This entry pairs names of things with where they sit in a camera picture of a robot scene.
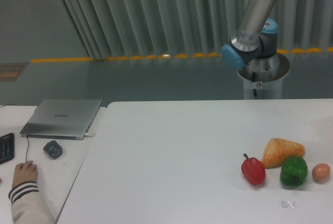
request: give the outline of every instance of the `fake food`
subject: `fake food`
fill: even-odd
[[[246,180],[252,185],[260,185],[264,182],[266,171],[264,165],[258,159],[249,158],[244,154],[246,160],[241,165],[241,172]]]
[[[312,176],[316,182],[324,182],[331,172],[331,168],[326,163],[320,163],[312,169]]]
[[[282,165],[280,180],[285,186],[300,186],[308,175],[308,166],[302,157],[289,156]]]
[[[304,146],[297,142],[273,138],[267,143],[261,162],[267,169],[275,168],[281,166],[292,155],[302,157]]]

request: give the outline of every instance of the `hand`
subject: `hand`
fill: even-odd
[[[37,165],[33,164],[32,160],[28,160],[25,163],[19,163],[15,167],[14,178],[12,180],[12,188],[26,181],[37,180]]]

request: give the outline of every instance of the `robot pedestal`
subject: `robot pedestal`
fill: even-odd
[[[281,99],[289,70],[289,60],[280,53],[250,61],[237,71],[243,80],[244,99]]]

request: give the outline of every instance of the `small label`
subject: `small label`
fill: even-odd
[[[262,82],[252,82],[252,89],[262,89]]]
[[[295,201],[281,201],[281,207],[295,209],[296,204],[295,204]]]
[[[254,44],[258,41],[259,35],[260,35],[260,33],[251,35],[251,34],[246,33],[245,31],[242,31],[238,41],[240,41],[241,43],[246,43],[246,44]]]

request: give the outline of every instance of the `sleeve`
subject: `sleeve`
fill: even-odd
[[[34,181],[21,183],[8,195],[14,224],[56,223]]]

